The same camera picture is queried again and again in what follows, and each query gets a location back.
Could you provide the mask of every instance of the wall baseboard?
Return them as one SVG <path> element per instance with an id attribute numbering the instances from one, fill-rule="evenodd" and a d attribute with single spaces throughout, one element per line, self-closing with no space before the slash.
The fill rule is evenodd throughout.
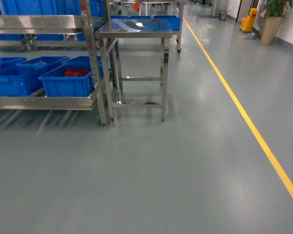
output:
<path id="1" fill-rule="evenodd" d="M 293 51 L 293 44 L 289 43 L 281 38 L 275 37 L 274 42 L 276 42 L 279 45 L 284 46 L 285 48 Z"/>

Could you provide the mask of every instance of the yellow floor line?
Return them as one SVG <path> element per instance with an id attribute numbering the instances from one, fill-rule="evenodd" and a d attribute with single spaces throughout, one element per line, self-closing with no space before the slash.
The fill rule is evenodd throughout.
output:
<path id="1" fill-rule="evenodd" d="M 289 179 L 288 175 L 285 173 L 285 171 L 283 170 L 283 168 L 281 167 L 280 163 L 278 162 L 278 160 L 276 159 L 276 157 L 273 155 L 272 151 L 270 150 L 269 146 L 267 145 L 267 143 L 265 142 L 265 140 L 263 139 L 263 137 L 261 136 L 261 134 L 259 133 L 259 131 L 257 130 L 257 128 L 255 127 L 255 125 L 253 124 L 251 118 L 249 117 L 249 115 L 246 113 L 246 111 L 244 110 L 243 106 L 241 105 L 240 101 L 238 100 L 238 98 L 235 96 L 234 92 L 232 91 L 232 89 L 230 88 L 230 86 L 228 85 L 228 83 L 226 82 L 225 78 L 223 77 L 223 75 L 220 73 L 219 69 L 217 68 L 217 66 L 215 65 L 215 63 L 213 62 L 213 60 L 210 58 L 209 54 L 207 53 L 206 49 L 204 48 L 204 46 L 201 44 L 200 40 L 197 38 L 196 34 L 194 33 L 194 31 L 192 30 L 192 28 L 190 27 L 189 23 L 186 21 L 185 18 L 183 18 L 183 21 L 186 23 L 186 25 L 188 26 L 189 30 L 191 31 L 192 35 L 194 36 L 196 42 L 199 44 L 199 46 L 201 47 L 203 53 L 205 54 L 206 58 L 208 59 L 208 61 L 210 62 L 211 66 L 213 67 L 213 69 L 215 70 L 216 74 L 218 75 L 219 79 L 221 80 L 221 82 L 223 83 L 225 89 L 227 90 L 227 92 L 229 93 L 230 97 L 232 98 L 234 104 L 236 105 L 236 107 L 238 108 L 238 110 L 240 111 L 242 117 L 244 118 L 245 122 L 247 123 L 247 125 L 249 126 L 250 130 L 252 131 L 252 133 L 254 134 L 255 138 L 257 139 L 258 143 L 260 144 L 260 146 L 262 147 L 263 151 L 265 152 L 267 158 L 269 159 L 270 163 L 272 164 L 273 168 L 275 169 L 275 171 L 277 172 L 277 174 L 279 175 L 280 179 L 282 180 L 283 184 L 285 185 L 285 187 L 287 188 L 287 190 L 289 191 L 290 195 L 293 198 L 293 183 L 291 182 L 291 180 Z"/>

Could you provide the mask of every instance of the stainless steel table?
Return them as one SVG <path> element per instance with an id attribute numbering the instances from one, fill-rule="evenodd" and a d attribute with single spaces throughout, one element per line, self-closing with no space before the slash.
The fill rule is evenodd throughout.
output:
<path id="1" fill-rule="evenodd" d="M 173 35 L 173 31 L 170 28 L 169 22 L 166 19 L 111 19 L 96 32 L 96 35 L 99 39 L 104 77 L 106 78 L 109 74 L 107 56 L 111 53 L 112 60 L 114 61 L 113 64 L 116 66 L 114 70 L 117 71 L 115 75 L 117 75 L 117 80 L 121 92 L 123 92 L 123 81 L 160 81 L 162 88 L 161 103 L 122 101 L 113 102 L 113 91 L 110 86 L 110 80 L 106 78 L 106 95 L 112 121 L 114 121 L 113 108 L 150 107 L 162 109 L 161 118 L 162 122 L 164 122 L 167 99 L 169 41 Z M 161 38 L 162 59 L 160 77 L 123 78 L 118 50 L 118 38 Z M 115 89 L 117 89 L 117 82 L 113 83 L 113 87 L 115 91 Z"/>
<path id="2" fill-rule="evenodd" d="M 182 34 L 182 22 L 183 22 L 183 14 L 184 14 L 184 5 L 185 2 L 188 0 L 106 0 L 107 3 L 107 16 L 108 19 L 111 18 L 111 9 L 110 9 L 110 2 L 121 2 L 121 3 L 136 3 L 136 2 L 141 2 L 142 4 L 148 5 L 148 4 L 159 4 L 159 3 L 170 3 L 171 7 L 177 3 L 179 3 L 178 7 L 178 17 L 180 18 L 180 25 L 179 25 L 179 31 L 173 31 L 173 35 L 177 36 L 177 52 L 178 54 L 181 53 L 181 34 Z"/>

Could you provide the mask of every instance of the gray epoxy floor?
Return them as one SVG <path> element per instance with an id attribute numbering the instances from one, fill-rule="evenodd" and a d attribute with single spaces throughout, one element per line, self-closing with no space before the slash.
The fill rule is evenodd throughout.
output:
<path id="1" fill-rule="evenodd" d="M 293 52 L 193 7 L 185 18 L 293 182 Z M 122 41 L 124 75 L 157 74 L 155 42 Z M 105 127 L 96 110 L 0 111 L 0 234 L 293 233 L 291 196 L 185 24 L 181 56 L 170 44 L 164 123 L 159 110 L 117 110 Z M 124 89 L 140 92 L 159 87 Z"/>

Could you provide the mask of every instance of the perforated metal post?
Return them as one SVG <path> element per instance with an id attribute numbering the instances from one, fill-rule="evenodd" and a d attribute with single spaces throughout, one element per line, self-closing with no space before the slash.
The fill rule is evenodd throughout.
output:
<path id="1" fill-rule="evenodd" d="M 97 103 L 100 113 L 101 124 L 107 124 L 104 96 L 102 92 L 101 77 L 99 73 L 98 56 L 95 46 L 94 29 L 91 16 L 89 0 L 79 0 L 82 19 L 84 21 L 84 35 L 87 43 L 88 54 L 90 58 L 91 72 L 95 89 L 97 90 Z"/>
<path id="2" fill-rule="evenodd" d="M 183 16 L 184 16 L 184 2 L 179 3 L 179 18 L 180 18 L 180 27 L 179 27 L 179 32 L 177 35 L 177 52 L 180 54 L 181 52 L 181 32 L 182 32 L 182 21 L 183 21 Z"/>

